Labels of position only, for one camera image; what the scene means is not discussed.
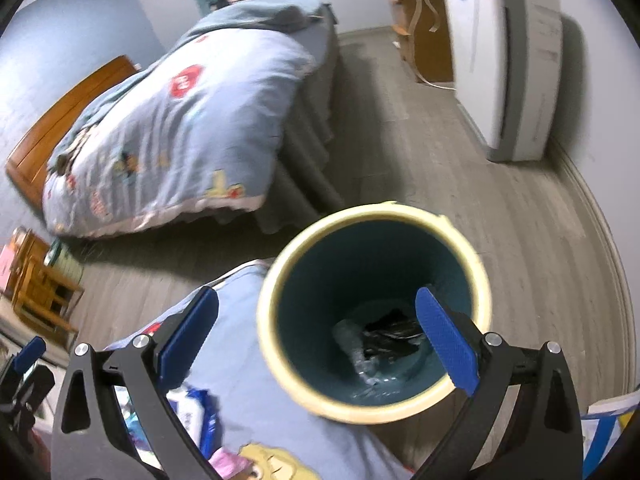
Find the wooden cabinet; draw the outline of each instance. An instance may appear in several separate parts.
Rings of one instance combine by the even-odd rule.
[[[422,0],[422,12],[415,26],[415,67],[427,81],[433,83],[453,81],[451,43],[444,0]],[[389,0],[394,18],[393,30],[398,37],[400,56],[411,64],[410,25],[416,9],[416,0]]]

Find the white appliance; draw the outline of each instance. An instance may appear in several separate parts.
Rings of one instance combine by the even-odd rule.
[[[494,162],[540,160],[562,59],[559,0],[446,0],[456,98]]]

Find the silver screw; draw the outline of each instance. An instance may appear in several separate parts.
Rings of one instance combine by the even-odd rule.
[[[82,356],[89,351],[89,345],[87,343],[80,343],[76,346],[76,355]]]
[[[495,332],[489,332],[484,336],[484,340],[489,346],[500,346],[502,344],[502,338]]]
[[[136,348],[143,348],[149,343],[149,336],[146,334],[140,334],[133,338],[133,346]]]
[[[546,344],[546,347],[549,349],[549,351],[552,354],[559,354],[560,350],[561,350],[560,345],[558,343],[556,343],[555,341],[549,341]]]

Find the yellow rim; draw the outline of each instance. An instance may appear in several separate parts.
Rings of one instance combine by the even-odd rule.
[[[320,394],[293,369],[282,351],[276,316],[282,287],[298,260],[312,245],[338,229],[370,220],[395,220],[418,226],[438,237],[455,255],[470,286],[472,319],[480,332],[488,332],[492,306],[489,280],[478,254],[444,216],[396,203],[363,205],[334,213],[296,236],[276,258],[264,280],[257,307],[260,350],[280,386],[298,404],[316,415],[351,424],[382,424],[407,418],[440,402],[454,385],[444,375],[433,386],[410,399],[386,406],[354,406]]]

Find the blue wall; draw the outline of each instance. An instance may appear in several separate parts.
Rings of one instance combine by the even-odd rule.
[[[37,0],[20,10],[0,36],[0,160],[67,91],[121,54],[143,68],[164,54],[138,0]],[[0,196],[0,244],[20,223],[42,231],[4,171]]]

